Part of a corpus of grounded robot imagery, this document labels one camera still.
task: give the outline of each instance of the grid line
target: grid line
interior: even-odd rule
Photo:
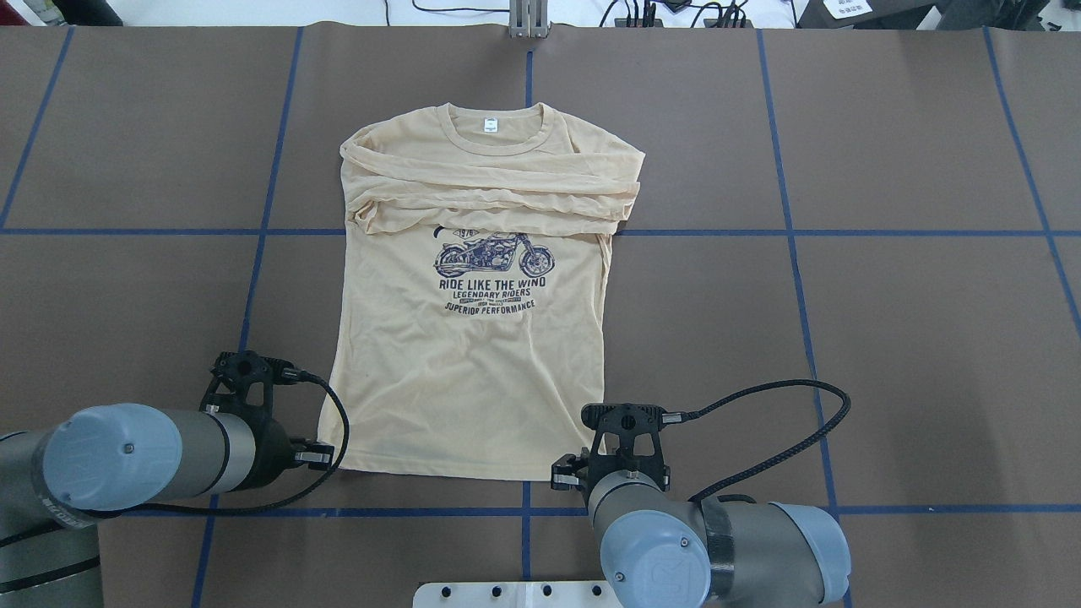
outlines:
[[[525,52],[525,107],[533,105],[533,49]],[[533,521],[530,518],[530,508],[533,506],[533,484],[522,481],[522,580],[528,581],[533,577],[532,543],[533,543]]]
[[[797,237],[844,238],[1058,238],[1081,237],[1081,230],[925,230],[879,228],[793,228]],[[0,228],[9,236],[259,236],[268,237],[342,237],[345,228]],[[787,237],[785,228],[627,228],[617,230],[617,237]]]
[[[263,221],[259,224],[259,240],[255,247],[255,257],[252,261],[252,278],[248,283],[248,299],[244,303],[244,318],[240,328],[240,340],[237,352],[248,348],[248,335],[251,328],[252,304],[255,301],[255,288],[259,281],[259,270],[263,266],[263,251],[266,248],[267,232],[270,225],[270,211],[273,208],[275,187],[278,183],[278,167],[281,164],[281,150],[285,143],[285,128],[289,125],[289,108],[293,98],[293,85],[296,82],[296,66],[301,56],[301,42],[304,40],[304,27],[296,28],[296,38],[293,42],[293,61],[289,67],[289,80],[285,83],[285,98],[282,102],[281,119],[278,123],[278,140],[275,143],[273,160],[270,163],[270,177],[267,181],[266,202],[263,207]],[[217,506],[218,497],[211,498],[210,506]],[[214,516],[206,516],[206,525],[203,530],[202,546],[199,550],[199,566],[196,569],[196,584],[191,592],[191,608],[199,608],[202,604],[203,583],[206,578],[206,567],[210,563],[210,548],[214,542]]]
[[[61,45],[61,52],[56,55],[56,65],[53,66],[53,74],[49,77],[45,94],[41,96],[38,114],[34,117],[30,133],[26,136],[26,145],[23,146],[23,154],[19,155],[15,173],[11,177],[11,186],[8,187],[8,196],[4,198],[3,209],[0,209],[0,228],[3,228],[4,224],[8,223],[8,214],[11,213],[11,206],[15,202],[15,193],[18,191],[18,183],[23,180],[23,171],[26,169],[27,160],[30,159],[30,150],[34,149],[34,142],[38,138],[38,129],[41,128],[41,119],[45,116],[45,108],[49,107],[49,101],[53,96],[53,89],[56,88],[56,80],[61,76],[61,68],[64,67],[64,60],[67,58],[67,50],[71,45],[71,38],[74,36],[75,27],[68,26],[67,34],[64,36],[64,44]]]
[[[1070,281],[1066,278],[1066,268],[1058,256],[1058,247],[1055,244],[1055,237],[1051,232],[1051,224],[1047,222],[1047,213],[1043,209],[1040,190],[1036,187],[1032,169],[1028,164],[1028,155],[1025,154],[1025,146],[1022,145],[1020,134],[1017,132],[1017,125],[1014,123],[1013,111],[1010,109],[1010,101],[1006,98],[1006,90],[1002,85],[1002,75],[999,72],[999,61],[995,56],[995,42],[991,40],[991,30],[986,25],[984,26],[984,42],[987,44],[987,58],[991,63],[991,74],[995,76],[995,88],[998,90],[999,101],[1002,103],[1002,114],[1005,116],[1006,127],[1010,128],[1010,135],[1013,137],[1014,147],[1017,149],[1017,158],[1020,161],[1022,170],[1025,172],[1025,181],[1028,183],[1028,190],[1032,195],[1032,203],[1036,206],[1036,212],[1040,216],[1043,235],[1047,239],[1047,249],[1051,250],[1051,257],[1055,263],[1055,272],[1058,273],[1058,280],[1062,282],[1063,292],[1066,295],[1066,305],[1070,308],[1073,329],[1077,331],[1078,338],[1081,338],[1081,315],[1078,314],[1073,290],[1070,289]]]
[[[773,106],[773,90],[770,85],[770,64],[765,53],[765,38],[761,29],[755,30],[758,38],[758,56],[762,68],[762,88],[765,92],[765,110],[770,119],[770,137],[773,141],[773,159],[777,170],[777,187],[780,193],[780,207],[785,216],[785,236],[788,240],[788,257],[792,267],[792,281],[796,287],[796,303],[800,312],[800,328],[803,333],[803,351],[808,360],[811,378],[818,380],[818,368],[815,365],[814,343],[811,340],[811,322],[808,319],[806,299],[803,294],[803,276],[800,273],[799,252],[796,248],[796,227],[792,224],[792,210],[788,199],[788,182],[785,179],[785,164],[780,155],[780,135],[777,131],[777,116]],[[825,424],[826,417],[822,409],[822,394],[814,391],[815,414],[818,425]],[[826,483],[826,499],[829,501],[830,515],[837,517],[837,492],[833,488],[833,467],[829,458],[829,441],[823,437],[818,441],[822,453],[822,468]]]
[[[838,505],[838,515],[956,515],[956,514],[988,514],[1017,515],[1031,513],[1081,514],[1081,504],[1076,503],[1016,503],[1016,504],[852,504]],[[533,517],[586,517],[585,507],[573,506],[450,506],[450,507],[284,507],[262,513],[235,515],[231,517],[246,518],[344,518],[344,519],[388,519],[388,518],[497,518],[523,516]],[[170,511],[131,511],[122,517],[201,517],[188,513]]]

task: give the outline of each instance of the motorcycle print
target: motorcycle print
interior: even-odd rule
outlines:
[[[468,238],[476,230],[455,230],[455,234]],[[462,243],[444,243],[443,250],[436,256],[436,272],[448,278],[461,277],[469,272],[505,273],[510,269],[519,246],[524,251],[519,256],[518,265],[525,276],[536,278],[548,274],[556,266],[556,259],[548,248],[533,244],[526,235],[492,233]]]

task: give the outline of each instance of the robotic arm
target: robotic arm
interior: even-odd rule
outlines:
[[[693,420],[751,392],[790,385],[833,392],[841,396],[842,408],[800,445],[689,502],[665,497],[669,467],[658,435],[664,426]],[[601,568],[625,608],[698,608],[707,599],[719,599],[726,608],[828,604],[844,596],[852,569],[844,533],[828,513],[814,506],[757,504],[743,494],[708,494],[813,445],[840,422],[849,405],[840,389],[811,380],[762,385],[690,414],[657,406],[590,404],[583,408],[582,420],[596,431],[592,448],[553,463],[551,487],[582,491]],[[605,434],[619,441],[612,454],[600,453]],[[636,439],[643,436],[652,450],[635,449]]]
[[[103,606],[95,525],[105,518],[203,512],[144,503],[258,488],[304,465],[324,472],[284,501],[216,512],[264,511],[337,468],[344,451],[332,463],[333,446],[290,437],[272,417],[275,385],[312,382],[337,405],[322,379],[251,351],[222,353],[211,373],[199,411],[98,406],[52,431],[0,436],[0,607]],[[262,405],[248,402],[256,384]]]

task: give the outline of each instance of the cable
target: cable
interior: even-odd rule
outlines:
[[[459,11],[472,11],[473,13],[509,13],[510,9],[473,9],[472,6],[455,6],[453,9],[427,9],[419,6],[416,0],[412,0],[413,8],[425,13],[456,13]]]
[[[717,499],[717,502],[749,502],[758,504],[758,501],[753,497],[748,497],[747,494],[721,494],[713,498]]]
[[[827,384],[827,383],[820,382],[818,380],[805,380],[805,379],[782,380],[782,381],[778,381],[778,382],[770,382],[770,383],[766,383],[766,384],[759,384],[758,386],[751,386],[750,388],[744,388],[743,391],[739,391],[738,393],[733,393],[733,394],[729,395],[728,397],[724,397],[723,399],[721,399],[719,401],[710,404],[709,406],[706,406],[705,408],[703,408],[703,409],[700,409],[698,411],[694,411],[694,412],[677,412],[676,415],[679,415],[679,420],[677,422],[672,422],[671,424],[679,424],[679,423],[688,422],[688,421],[691,421],[691,420],[697,420],[697,419],[706,415],[707,413],[716,410],[717,408],[720,408],[721,406],[724,406],[726,404],[731,404],[732,401],[735,401],[736,399],[739,399],[742,397],[746,397],[748,395],[753,395],[755,393],[761,393],[763,391],[772,391],[774,388],[784,388],[786,386],[811,386],[811,387],[814,387],[814,388],[820,388],[820,389],[826,391],[828,393],[832,393],[833,395],[837,395],[838,397],[840,397],[840,399],[841,399],[841,408],[837,410],[837,413],[833,414],[833,418],[829,419],[826,422],[826,424],[823,424],[822,427],[818,428],[818,431],[815,431],[810,436],[808,436],[806,439],[803,439],[799,444],[796,444],[791,448],[788,448],[787,450],[785,450],[785,451],[783,451],[783,452],[780,452],[780,453],[778,453],[776,455],[773,455],[773,457],[770,457],[766,460],[763,460],[762,462],[756,464],[755,466],[751,466],[750,468],[747,468],[745,471],[736,473],[735,475],[732,475],[732,476],[725,477],[724,479],[721,479],[720,481],[713,484],[712,486],[709,486],[708,488],[705,488],[702,491],[699,491],[698,493],[696,493],[693,497],[689,498],[688,499],[689,501],[702,501],[706,497],[708,497],[710,494],[713,494],[713,493],[720,491],[723,488],[726,488],[726,487],[729,487],[729,486],[731,486],[733,484],[737,484],[739,481],[743,481],[744,479],[748,479],[750,477],[753,477],[755,475],[758,475],[759,473],[761,473],[761,472],[763,472],[763,471],[765,471],[768,468],[776,466],[776,465],[780,464],[782,462],[785,462],[786,460],[792,458],[793,455],[802,452],[803,450],[805,450],[805,449],[810,448],[811,446],[813,446],[813,445],[817,444],[818,441],[820,441],[822,438],[826,436],[826,434],[828,434],[838,424],[840,424],[841,420],[844,419],[845,414],[848,414],[849,410],[852,408],[852,399],[849,397],[848,393],[845,393],[844,391],[841,391],[840,388],[838,388],[837,386],[833,386],[832,384]]]
[[[345,406],[342,405],[342,399],[338,398],[337,394],[334,393],[334,389],[331,388],[331,385],[328,384],[325,380],[319,378],[313,373],[308,373],[306,371],[301,372],[299,380],[301,382],[309,382],[311,384],[318,384],[319,386],[322,386],[323,391],[326,392],[331,400],[334,401],[334,406],[338,410],[338,415],[342,418],[342,427],[343,427],[342,449],[338,451],[337,458],[334,459],[334,464],[332,464],[330,468],[323,472],[323,474],[320,475],[318,479],[312,481],[311,485],[308,486],[307,488],[301,490],[299,492],[286,499],[282,499],[280,501],[272,502],[269,504],[264,504],[261,506],[243,506],[236,508],[204,508],[199,506],[182,506],[178,504],[158,504],[148,502],[145,504],[138,504],[120,511],[109,511],[109,512],[88,511],[86,513],[94,515],[96,517],[115,517],[117,515],[126,513],[129,511],[166,511],[170,513],[184,513],[187,515],[227,515],[227,516],[254,515],[256,513],[263,513],[265,511],[278,508],[280,506],[285,506],[286,504],[292,504],[303,499],[304,497],[310,494],[312,491],[315,491],[316,488],[321,486],[323,481],[325,481],[331,475],[333,475],[335,471],[338,470],[338,466],[342,464],[342,460],[345,459],[345,451],[346,448],[348,448],[349,446],[349,417],[348,414],[346,414]]]
[[[46,521],[40,526],[35,526],[25,532],[19,532],[17,534],[12,534],[0,539],[0,548],[3,548],[10,544],[15,544],[25,540],[32,539],[35,537],[40,537],[41,534],[48,534],[49,532],[55,532],[56,530],[63,530],[64,526],[61,526],[56,521]]]
[[[609,8],[604,9],[604,14],[601,15],[601,23],[597,24],[597,27],[604,27],[604,22],[608,21],[609,13],[612,12],[612,9],[615,8],[615,5],[618,2],[619,2],[619,0],[612,0],[612,2],[609,3]],[[629,4],[627,5],[627,21],[630,21],[630,5]]]
[[[694,14],[694,21],[691,22],[691,27],[698,25],[698,17],[702,16],[702,12],[710,6],[717,8],[717,21],[720,23],[721,17],[723,16],[724,6],[721,6],[720,2],[706,2],[702,6],[698,6],[698,12]]]

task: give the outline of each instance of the wrinkled fabric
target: wrinkled fabric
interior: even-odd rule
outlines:
[[[544,104],[423,108],[361,129],[341,154],[342,465],[548,479],[591,440],[582,406],[603,399],[612,234],[642,154]],[[342,440],[329,400],[319,438]]]

